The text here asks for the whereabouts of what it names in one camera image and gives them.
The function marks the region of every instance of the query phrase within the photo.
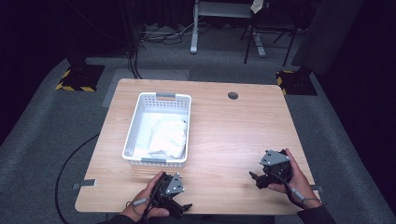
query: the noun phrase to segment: black metal base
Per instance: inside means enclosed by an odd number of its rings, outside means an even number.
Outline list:
[[[82,69],[70,66],[55,90],[96,91],[96,85],[104,69],[104,65],[87,64]]]
[[[285,95],[318,95],[309,76],[300,76],[297,71],[278,71],[276,81]]]

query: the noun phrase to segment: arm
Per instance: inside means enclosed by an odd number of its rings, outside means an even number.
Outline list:
[[[291,188],[296,189],[304,197],[304,200],[301,201],[299,197],[297,197],[295,194],[292,194],[292,197],[296,202],[301,202],[303,204],[304,211],[297,213],[300,219],[305,224],[335,223],[330,213],[322,205],[320,199],[318,199],[314,191],[311,189],[311,186],[309,185],[306,176],[300,170],[300,167],[298,166],[296,160],[293,158],[287,148],[286,155],[290,158],[290,166],[293,172],[293,178],[289,182],[289,185]],[[272,189],[281,193],[286,193],[285,186],[283,185],[270,184],[268,185],[268,189]]]
[[[140,221],[142,215],[149,204],[149,197],[152,189],[160,179],[163,172],[156,174],[146,186],[145,189],[140,191],[132,200],[130,204],[117,216],[111,218],[108,222],[102,224],[133,224]],[[150,217],[167,217],[169,216],[169,211],[164,208],[153,207],[148,213],[148,218]]]

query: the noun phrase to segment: person's left hand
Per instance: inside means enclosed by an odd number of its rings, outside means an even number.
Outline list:
[[[156,174],[149,182],[148,185],[146,186],[145,189],[142,189],[132,200],[132,202],[120,213],[121,215],[125,215],[127,217],[130,217],[133,221],[138,222],[141,218],[142,215],[146,209],[146,207],[149,204],[149,196],[150,193],[152,192],[152,189],[155,187],[157,184],[158,180],[161,178],[163,175],[163,171],[159,172]],[[138,200],[144,200],[146,199],[145,202],[140,203],[138,205],[134,205],[134,202]],[[164,209],[164,208],[156,208],[150,207],[150,211],[148,213],[148,218],[150,217],[168,217],[169,216],[169,211]]]

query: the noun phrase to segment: tabletop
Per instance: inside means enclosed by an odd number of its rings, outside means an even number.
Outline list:
[[[122,156],[141,92],[191,97],[189,153],[183,168],[133,166]],[[237,99],[229,98],[237,93]],[[76,201],[80,212],[120,212],[161,170],[179,172],[192,203],[186,214],[291,215],[300,209],[285,194],[258,189],[265,151],[289,148],[309,183],[314,179],[281,89],[275,85],[122,79],[116,88]]]

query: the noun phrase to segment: white item in basket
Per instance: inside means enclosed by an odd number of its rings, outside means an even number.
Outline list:
[[[182,119],[160,119],[153,126],[148,153],[163,152],[178,159],[186,146],[187,123]]]

